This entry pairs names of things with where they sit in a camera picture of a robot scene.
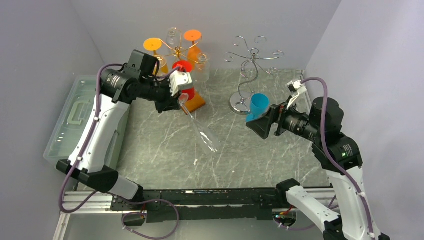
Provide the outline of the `orange plastic wine glass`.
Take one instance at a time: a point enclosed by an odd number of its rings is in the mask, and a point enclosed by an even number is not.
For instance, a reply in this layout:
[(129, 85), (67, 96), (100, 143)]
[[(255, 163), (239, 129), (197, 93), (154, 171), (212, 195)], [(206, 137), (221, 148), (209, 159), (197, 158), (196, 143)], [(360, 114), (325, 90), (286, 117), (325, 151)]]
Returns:
[(184, 33), (184, 39), (191, 42), (191, 46), (187, 50), (187, 60), (194, 68), (197, 63), (198, 55), (202, 52), (198, 47), (199, 42), (202, 41), (202, 33), (199, 30), (191, 29)]

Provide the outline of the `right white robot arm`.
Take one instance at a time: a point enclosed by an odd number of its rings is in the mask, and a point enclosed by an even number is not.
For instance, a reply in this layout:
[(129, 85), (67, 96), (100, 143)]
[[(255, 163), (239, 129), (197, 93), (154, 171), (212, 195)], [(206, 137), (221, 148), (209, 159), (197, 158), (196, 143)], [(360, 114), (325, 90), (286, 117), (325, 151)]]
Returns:
[(290, 132), (309, 140), (314, 157), (334, 189), (339, 211), (320, 203), (294, 179), (276, 186), (275, 200), (280, 207), (292, 205), (300, 210), (326, 240), (386, 240), (388, 236), (377, 227), (368, 204), (359, 147), (342, 132), (343, 117), (336, 100), (318, 97), (309, 114), (298, 112), (286, 102), (274, 104), (246, 126), (262, 139), (277, 124), (276, 136)]

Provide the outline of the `yellow plastic wine glass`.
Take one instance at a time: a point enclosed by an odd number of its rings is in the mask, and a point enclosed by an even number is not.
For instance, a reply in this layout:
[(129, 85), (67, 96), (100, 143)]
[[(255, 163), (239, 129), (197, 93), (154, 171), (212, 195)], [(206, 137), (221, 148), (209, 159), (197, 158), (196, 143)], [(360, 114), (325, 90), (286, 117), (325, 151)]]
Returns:
[(165, 75), (169, 72), (168, 63), (166, 58), (158, 53), (158, 50), (162, 47), (163, 41), (159, 38), (152, 37), (144, 41), (143, 47), (145, 50), (153, 53), (153, 56), (159, 60), (159, 75)]

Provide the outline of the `blue plastic wine glass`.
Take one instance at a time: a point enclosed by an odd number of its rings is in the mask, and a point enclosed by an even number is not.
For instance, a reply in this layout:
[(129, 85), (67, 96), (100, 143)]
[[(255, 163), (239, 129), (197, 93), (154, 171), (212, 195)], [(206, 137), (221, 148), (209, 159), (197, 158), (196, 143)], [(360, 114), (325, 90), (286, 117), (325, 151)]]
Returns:
[(263, 93), (255, 93), (250, 101), (250, 114), (245, 118), (246, 122), (251, 122), (265, 114), (270, 104), (269, 98)]

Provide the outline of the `clear wine glass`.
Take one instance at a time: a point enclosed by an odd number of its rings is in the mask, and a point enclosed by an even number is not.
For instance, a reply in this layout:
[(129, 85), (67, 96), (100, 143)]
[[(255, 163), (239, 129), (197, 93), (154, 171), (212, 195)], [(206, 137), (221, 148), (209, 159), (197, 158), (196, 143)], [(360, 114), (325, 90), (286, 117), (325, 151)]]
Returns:
[(181, 39), (181, 31), (178, 28), (171, 27), (168, 29), (165, 42), (171, 49), (179, 47), (181, 45)]
[(217, 153), (221, 146), (218, 138), (207, 126), (195, 119), (195, 117), (189, 112), (186, 106), (188, 100), (189, 95), (187, 93), (182, 93), (178, 98), (178, 103), (190, 120), (198, 145), (206, 154)]
[(197, 55), (194, 65), (194, 75), (197, 82), (207, 82), (210, 79), (210, 56), (206, 52)]

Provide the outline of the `red plastic wine glass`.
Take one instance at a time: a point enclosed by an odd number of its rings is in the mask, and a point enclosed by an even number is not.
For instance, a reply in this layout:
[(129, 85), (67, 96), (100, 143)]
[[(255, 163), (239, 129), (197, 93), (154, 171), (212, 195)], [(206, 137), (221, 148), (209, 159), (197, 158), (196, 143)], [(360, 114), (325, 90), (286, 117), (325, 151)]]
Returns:
[(196, 94), (191, 76), (192, 65), (186, 60), (179, 60), (172, 67), (177, 70), (169, 76), (171, 95), (187, 94), (187, 101), (192, 100)]

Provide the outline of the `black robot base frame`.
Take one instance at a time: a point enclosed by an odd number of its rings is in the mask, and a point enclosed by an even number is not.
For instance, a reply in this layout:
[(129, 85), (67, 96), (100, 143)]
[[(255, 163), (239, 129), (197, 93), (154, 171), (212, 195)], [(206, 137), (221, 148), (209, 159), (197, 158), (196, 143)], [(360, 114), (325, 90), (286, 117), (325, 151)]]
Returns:
[(114, 196), (113, 212), (138, 212), (147, 223), (175, 220), (235, 220), (254, 219), (292, 225), (297, 220), (296, 209), (283, 201), (274, 187), (221, 189), (146, 189), (143, 204), (135, 205)]

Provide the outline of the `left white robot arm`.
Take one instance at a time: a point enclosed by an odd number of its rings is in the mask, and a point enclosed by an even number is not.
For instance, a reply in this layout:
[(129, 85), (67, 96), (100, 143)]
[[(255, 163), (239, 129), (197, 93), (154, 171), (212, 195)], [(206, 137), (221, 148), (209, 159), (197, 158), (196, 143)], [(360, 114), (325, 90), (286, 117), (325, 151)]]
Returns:
[(73, 178), (98, 192), (119, 196), (131, 210), (143, 205), (144, 188), (106, 166), (105, 158), (119, 122), (136, 99), (154, 102), (159, 113), (180, 109), (178, 97), (191, 85), (189, 75), (176, 67), (158, 76), (159, 66), (156, 57), (133, 50), (127, 63), (100, 68), (88, 123), (68, 159), (56, 164), (67, 181)]

